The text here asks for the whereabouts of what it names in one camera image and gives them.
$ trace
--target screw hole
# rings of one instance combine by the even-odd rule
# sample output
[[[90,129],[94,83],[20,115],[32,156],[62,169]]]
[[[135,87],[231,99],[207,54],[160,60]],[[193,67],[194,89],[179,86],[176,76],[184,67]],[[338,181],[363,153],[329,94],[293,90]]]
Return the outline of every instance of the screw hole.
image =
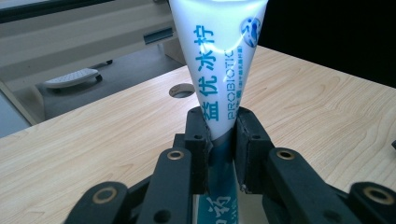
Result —
[[[184,157],[184,153],[182,151],[171,151],[167,154],[168,159],[172,161],[180,160]]]
[[[291,152],[289,152],[289,151],[287,151],[287,150],[279,150],[279,151],[276,153],[276,155],[277,155],[280,159],[287,160],[287,161],[290,161],[290,160],[293,160],[293,159],[294,159],[294,154],[291,153]]]
[[[366,187],[363,189],[363,193],[366,195],[366,197],[376,203],[382,203],[385,205],[391,205],[395,203],[392,195],[379,188]]]
[[[117,196],[117,190],[114,187],[99,189],[92,197],[92,201],[97,204],[111,202]]]
[[[154,215],[154,221],[156,223],[166,223],[171,219],[171,212],[169,212],[168,210],[161,210],[158,211],[155,215]]]

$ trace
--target white tube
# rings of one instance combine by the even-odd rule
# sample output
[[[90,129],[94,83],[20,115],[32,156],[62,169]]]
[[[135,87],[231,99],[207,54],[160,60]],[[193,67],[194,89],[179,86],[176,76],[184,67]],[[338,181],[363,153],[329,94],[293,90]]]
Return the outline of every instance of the white tube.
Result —
[[[212,139],[233,127],[266,4],[267,0],[170,0],[200,104],[219,111],[206,113]]]
[[[191,73],[213,149],[210,195],[199,199],[198,223],[238,223],[230,150],[268,0],[170,0],[177,34]]]

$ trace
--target light wood surface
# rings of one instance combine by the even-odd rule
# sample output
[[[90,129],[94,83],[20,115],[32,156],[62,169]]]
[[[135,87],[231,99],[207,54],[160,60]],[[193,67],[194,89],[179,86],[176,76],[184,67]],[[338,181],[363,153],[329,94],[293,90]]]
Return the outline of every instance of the light wood surface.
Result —
[[[187,67],[0,139],[0,223],[61,223],[90,187],[151,175],[198,106],[168,95],[179,83]],[[329,184],[396,190],[395,89],[258,47],[242,106]]]

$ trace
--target white plastic part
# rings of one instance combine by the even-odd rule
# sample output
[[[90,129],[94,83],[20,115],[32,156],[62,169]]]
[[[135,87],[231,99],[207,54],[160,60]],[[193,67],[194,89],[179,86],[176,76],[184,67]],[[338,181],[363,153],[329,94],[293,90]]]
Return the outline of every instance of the white plastic part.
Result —
[[[75,86],[77,84],[88,81],[93,77],[99,76],[96,69],[84,68],[77,72],[67,74],[62,77],[56,77],[43,83],[43,85],[50,89],[60,89],[65,87]]]
[[[216,140],[233,127],[267,0],[170,0],[180,45]]]

